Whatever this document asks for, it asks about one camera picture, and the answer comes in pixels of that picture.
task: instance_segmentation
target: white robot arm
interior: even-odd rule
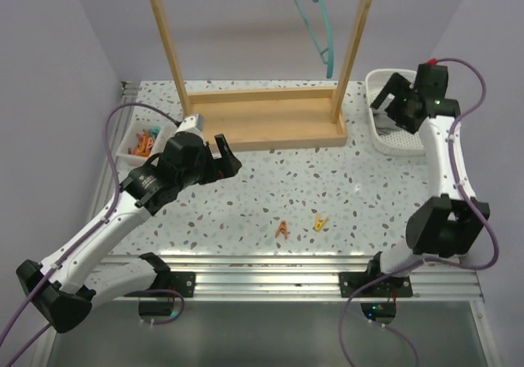
[[[93,269],[120,240],[175,200],[184,188],[237,174],[242,164],[231,153],[225,137],[215,136],[221,157],[213,158],[202,129],[202,116],[186,117],[161,154],[129,172],[120,184],[120,199],[111,213],[110,205],[106,206],[59,250],[40,263],[27,260],[18,267],[16,274],[26,294],[52,273],[32,302],[58,333],[77,326],[94,306],[127,293],[161,289],[168,282],[169,267],[152,253],[115,269],[95,274]],[[102,226],[58,266],[56,262],[64,251],[101,219]]]
[[[457,189],[449,150],[453,150],[464,192],[486,219],[490,216],[489,205],[477,201],[469,183],[460,145],[460,124],[452,135],[449,134],[455,118],[460,115],[460,108],[457,101],[445,98],[447,84],[447,67],[421,64],[413,85],[403,76],[393,74],[373,101],[372,107],[378,109],[388,96],[392,96],[386,108],[387,115],[411,134],[419,132],[428,162],[430,198],[409,218],[405,239],[392,249],[376,254],[364,273],[352,274],[350,279],[344,280],[350,283],[348,292],[384,274],[393,274],[380,286],[369,287],[363,292],[365,296],[384,296],[384,292],[405,288],[409,281],[403,277],[409,270],[403,268],[421,258],[450,258],[469,251],[483,224]]]

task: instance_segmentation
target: terrazzo surface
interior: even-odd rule
[[[188,91],[330,85],[315,81],[188,81]],[[365,88],[350,82],[343,105],[344,147],[238,152],[237,177],[182,191],[176,202],[135,229],[113,255],[357,256],[393,247],[427,199],[424,157],[388,157],[369,137]],[[174,83],[144,81],[139,102],[180,118]],[[135,119],[158,120],[135,108]],[[131,168],[119,164],[120,179]],[[328,220],[314,231],[316,213]],[[280,222],[289,238],[275,238]]]

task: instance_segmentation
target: lavender wall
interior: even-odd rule
[[[462,57],[481,70],[485,105],[464,122],[463,150],[473,187],[491,204],[499,235],[500,261],[479,273],[489,319],[504,365],[524,364],[522,273],[524,273],[524,0],[463,0],[436,46],[437,57]],[[479,96],[478,82],[465,69],[450,69],[450,96],[463,107]],[[487,261],[491,246],[482,235],[472,261]]]
[[[15,268],[56,250],[85,220],[120,84],[79,0],[0,0],[0,26],[3,328],[24,296]],[[42,326],[31,306],[0,365]]]
[[[171,79],[148,0],[80,0],[119,77]],[[318,7],[307,0],[314,26]],[[325,0],[338,73],[359,0]],[[374,0],[353,79],[412,68],[435,48],[461,0]],[[292,0],[165,0],[185,79],[325,79]]]

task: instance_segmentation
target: small container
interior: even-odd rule
[[[148,131],[150,129],[159,127],[160,131],[156,136],[155,143],[153,144],[153,148],[151,149],[149,156],[152,156],[157,152],[164,151],[165,144],[177,130],[176,126],[162,125],[156,122],[134,120],[129,125],[128,130],[125,131],[124,138],[122,139],[122,142],[120,143],[120,145],[118,146],[118,150],[116,151],[116,156],[118,158],[121,158],[128,165],[143,165],[146,162],[147,158],[149,158],[149,156],[145,157],[129,154],[129,149],[133,150],[138,145],[137,134],[142,134],[144,129]]]
[[[414,70],[395,69],[372,70],[366,76],[366,98],[368,100],[369,127],[371,129],[373,146],[377,151],[388,156],[423,156],[424,146],[418,133],[412,135],[409,132],[401,130],[381,136],[375,128],[371,104],[394,72],[401,74],[411,83],[417,76],[417,72]],[[385,106],[388,101],[390,101],[390,99],[386,99],[382,106]]]

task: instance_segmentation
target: white basket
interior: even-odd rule
[[[129,125],[128,130],[125,131],[124,138],[116,151],[116,156],[122,158],[122,160],[124,160],[128,165],[143,165],[148,157],[128,154],[128,149],[133,149],[138,144],[137,134],[140,134],[144,129],[153,129],[155,127],[160,127],[160,132],[156,137],[155,144],[153,145],[149,156],[152,156],[157,152],[162,152],[169,138],[171,138],[176,132],[176,127],[174,125],[161,125],[160,123],[155,122],[134,120]]]
[[[369,126],[373,146],[379,152],[387,154],[388,156],[423,156],[424,147],[418,133],[412,135],[406,131],[395,131],[388,135],[380,136],[375,127],[371,104],[394,72],[401,74],[411,83],[417,75],[417,72],[414,70],[385,69],[372,70],[366,76],[366,98],[368,100]],[[390,100],[388,96],[382,106],[387,106]]]

